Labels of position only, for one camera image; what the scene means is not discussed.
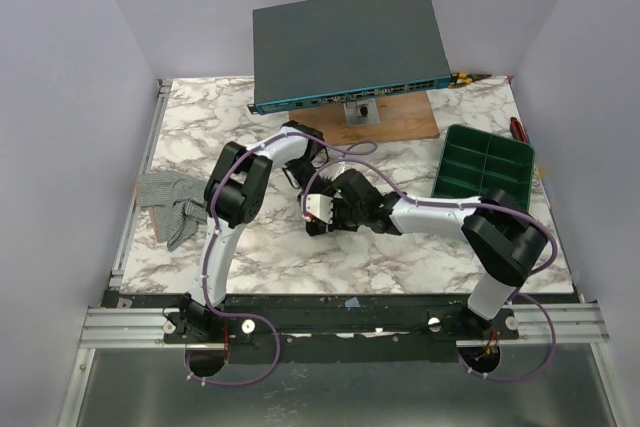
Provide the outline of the black underwear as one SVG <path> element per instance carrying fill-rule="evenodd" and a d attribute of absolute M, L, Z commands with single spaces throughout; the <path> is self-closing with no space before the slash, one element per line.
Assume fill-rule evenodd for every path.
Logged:
<path fill-rule="evenodd" d="M 315 220 L 308 221 L 305 224 L 305 230 L 309 236 L 314 237 L 314 236 L 326 235 L 332 232 L 351 231 L 351 228 L 345 227 L 340 222 L 327 224 L 321 220 L 315 219 Z"/>

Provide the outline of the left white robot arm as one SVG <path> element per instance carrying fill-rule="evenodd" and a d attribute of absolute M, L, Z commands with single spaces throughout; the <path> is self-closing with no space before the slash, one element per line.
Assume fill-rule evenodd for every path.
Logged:
<path fill-rule="evenodd" d="M 207 231 L 195 286 L 184 294 L 180 315 L 201 342 L 214 340 L 226 316 L 212 311 L 227 294 L 231 262 L 245 228 L 259 213 L 271 173 L 283 168 L 303 188 L 315 168 L 312 160 L 325 146 L 323 134 L 296 121 L 251 146 L 227 143 L 204 190 Z"/>

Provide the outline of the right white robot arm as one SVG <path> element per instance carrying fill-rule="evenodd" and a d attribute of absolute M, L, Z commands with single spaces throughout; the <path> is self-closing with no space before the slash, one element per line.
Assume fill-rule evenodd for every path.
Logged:
<path fill-rule="evenodd" d="M 463 199 L 412 198 L 381 193 L 363 174 L 348 169 L 333 181 L 337 198 L 331 227 L 377 234 L 431 234 L 465 240 L 484 268 L 460 314 L 460 326 L 480 339 L 496 327 L 496 315 L 533 273 L 550 242 L 543 226 L 503 190 Z"/>

